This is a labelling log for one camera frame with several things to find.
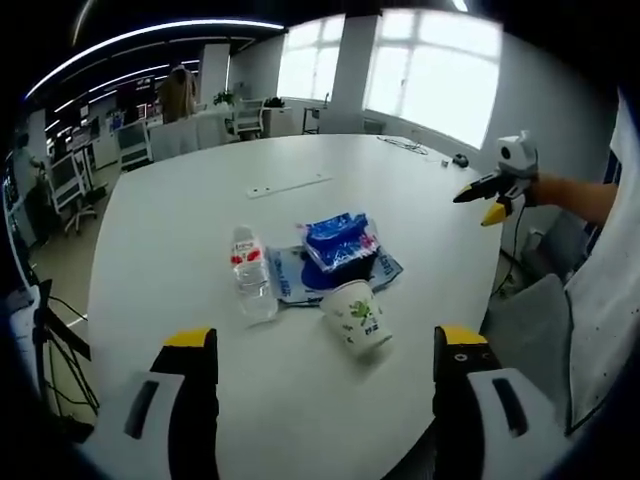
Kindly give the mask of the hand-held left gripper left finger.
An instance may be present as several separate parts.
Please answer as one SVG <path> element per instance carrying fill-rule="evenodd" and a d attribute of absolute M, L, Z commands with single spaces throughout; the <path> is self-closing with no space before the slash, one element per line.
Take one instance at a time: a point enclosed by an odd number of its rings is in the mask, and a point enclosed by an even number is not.
<path fill-rule="evenodd" d="M 217 479 L 217 385 L 216 330 L 170 337 L 102 403 L 96 468 L 108 479 Z"/>

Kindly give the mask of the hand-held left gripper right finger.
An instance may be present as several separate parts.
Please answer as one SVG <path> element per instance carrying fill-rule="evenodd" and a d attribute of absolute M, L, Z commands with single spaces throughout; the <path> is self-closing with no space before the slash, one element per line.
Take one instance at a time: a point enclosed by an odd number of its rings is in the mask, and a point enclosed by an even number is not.
<path fill-rule="evenodd" d="M 551 401 L 480 334 L 434 330 L 436 479 L 546 479 L 570 442 Z"/>

